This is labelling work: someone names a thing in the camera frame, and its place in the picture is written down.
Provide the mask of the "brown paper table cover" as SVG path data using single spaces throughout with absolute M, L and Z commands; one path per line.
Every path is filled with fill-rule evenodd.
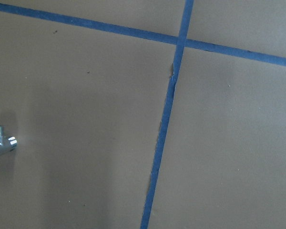
M 286 0 L 0 0 L 0 229 L 286 229 Z

